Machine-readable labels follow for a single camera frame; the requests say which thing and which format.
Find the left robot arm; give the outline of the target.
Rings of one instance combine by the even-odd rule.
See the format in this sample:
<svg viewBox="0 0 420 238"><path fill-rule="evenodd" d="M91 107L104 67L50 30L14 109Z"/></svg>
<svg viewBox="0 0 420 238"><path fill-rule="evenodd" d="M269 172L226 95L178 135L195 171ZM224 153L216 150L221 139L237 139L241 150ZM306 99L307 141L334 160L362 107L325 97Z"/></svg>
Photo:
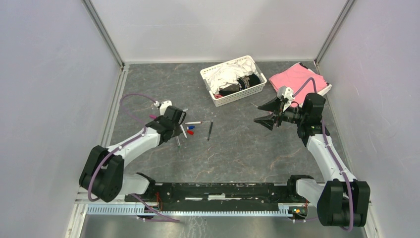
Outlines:
<svg viewBox="0 0 420 238"><path fill-rule="evenodd" d="M186 112L169 105L160 113L124 141L107 148L97 145L91 149L79 177L79 185L88 191L89 200L111 202L119 195L129 194L136 194L144 202L154 199L156 189L152 178L143 173L126 175L124 171L143 153L181 134Z"/></svg>

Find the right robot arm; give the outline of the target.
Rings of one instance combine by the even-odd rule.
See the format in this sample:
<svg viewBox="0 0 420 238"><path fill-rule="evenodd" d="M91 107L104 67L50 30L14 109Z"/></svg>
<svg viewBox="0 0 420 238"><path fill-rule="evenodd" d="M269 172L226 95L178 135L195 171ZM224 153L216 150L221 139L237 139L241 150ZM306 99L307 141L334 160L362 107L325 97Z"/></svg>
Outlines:
<svg viewBox="0 0 420 238"><path fill-rule="evenodd" d="M323 226L342 227L350 231L363 227L368 216L370 186L358 180L346 167L336 149L322 117L326 99L317 93L308 93L302 107L290 108L289 99L277 96L258 106L270 114L254 119L254 122L273 130L281 123L297 125L298 137L315 158L324 185L309 176L291 177L292 185L286 188L286 196L292 202L305 198L316 207L317 217Z"/></svg>

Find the white plastic basket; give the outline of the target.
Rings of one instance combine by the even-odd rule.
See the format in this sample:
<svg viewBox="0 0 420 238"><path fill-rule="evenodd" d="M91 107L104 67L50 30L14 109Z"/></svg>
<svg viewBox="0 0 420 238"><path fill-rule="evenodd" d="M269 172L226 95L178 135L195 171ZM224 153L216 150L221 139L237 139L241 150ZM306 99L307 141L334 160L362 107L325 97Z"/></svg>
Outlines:
<svg viewBox="0 0 420 238"><path fill-rule="evenodd" d="M216 107L259 93L267 83L251 56L204 68L200 75Z"/></svg>

